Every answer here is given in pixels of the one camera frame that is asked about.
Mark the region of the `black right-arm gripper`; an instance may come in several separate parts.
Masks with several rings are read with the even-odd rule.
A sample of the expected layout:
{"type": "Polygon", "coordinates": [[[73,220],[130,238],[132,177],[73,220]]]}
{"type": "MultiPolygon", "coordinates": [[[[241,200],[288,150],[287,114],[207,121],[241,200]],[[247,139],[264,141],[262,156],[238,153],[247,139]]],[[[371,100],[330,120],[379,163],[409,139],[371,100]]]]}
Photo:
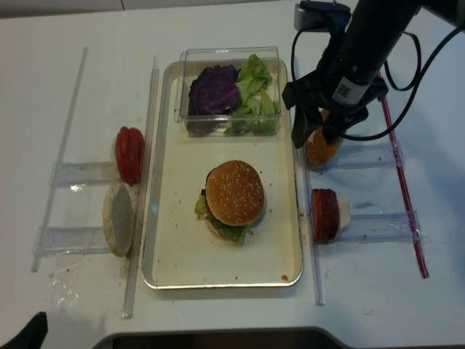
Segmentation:
{"type": "Polygon", "coordinates": [[[316,69],[298,77],[299,64],[291,58],[291,80],[282,92],[287,109],[295,111],[291,138],[295,148],[302,148],[309,136],[323,127],[327,143],[343,140],[347,130],[368,118],[367,105],[385,97],[387,84],[376,77],[370,84],[359,85],[347,77],[338,76],[335,83],[316,69]]]}

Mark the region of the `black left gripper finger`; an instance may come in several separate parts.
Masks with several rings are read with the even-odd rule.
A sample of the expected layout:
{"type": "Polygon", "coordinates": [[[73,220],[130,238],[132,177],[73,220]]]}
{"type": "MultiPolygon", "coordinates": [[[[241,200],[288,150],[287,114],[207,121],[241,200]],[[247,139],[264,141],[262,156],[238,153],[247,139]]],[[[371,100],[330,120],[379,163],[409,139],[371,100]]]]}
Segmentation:
{"type": "Polygon", "coordinates": [[[41,349],[48,329],[47,314],[39,312],[1,349],[41,349]]]}

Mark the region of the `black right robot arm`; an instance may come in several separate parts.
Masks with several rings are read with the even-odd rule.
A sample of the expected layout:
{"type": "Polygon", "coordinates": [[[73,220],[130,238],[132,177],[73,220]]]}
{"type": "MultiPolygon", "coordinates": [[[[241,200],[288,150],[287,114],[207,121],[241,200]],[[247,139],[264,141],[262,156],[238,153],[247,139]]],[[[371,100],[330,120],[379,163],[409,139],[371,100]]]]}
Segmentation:
{"type": "Polygon", "coordinates": [[[391,79],[377,76],[379,70],[420,8],[426,8],[454,30],[434,49],[428,60],[417,62],[412,82],[406,87],[414,95],[439,51],[464,31],[463,1],[359,1],[354,9],[336,1],[300,1],[294,26],[298,34],[327,32],[328,46],[317,68],[300,79],[292,79],[283,90],[287,109],[295,110],[292,140],[301,148],[318,128],[326,142],[343,138],[354,141],[379,139],[402,121],[371,136],[351,136],[346,131],[368,117],[367,104],[383,98],[394,86],[391,79]]]}

